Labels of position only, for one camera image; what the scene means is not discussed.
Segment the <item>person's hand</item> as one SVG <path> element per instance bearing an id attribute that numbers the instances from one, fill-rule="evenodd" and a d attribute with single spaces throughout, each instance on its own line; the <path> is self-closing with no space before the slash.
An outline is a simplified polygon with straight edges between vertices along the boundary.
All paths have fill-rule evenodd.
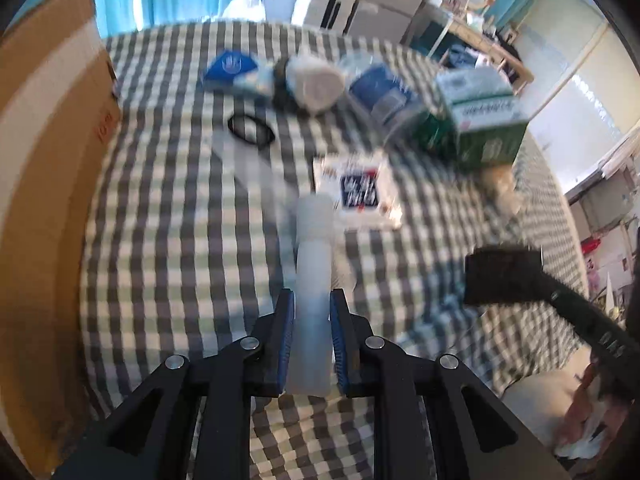
<path id="1" fill-rule="evenodd" d="M 605 381 L 596 364 L 590 363 L 556 430 L 555 454 L 569 460 L 602 457 L 623 426 L 632 404 L 628 396 Z"/>

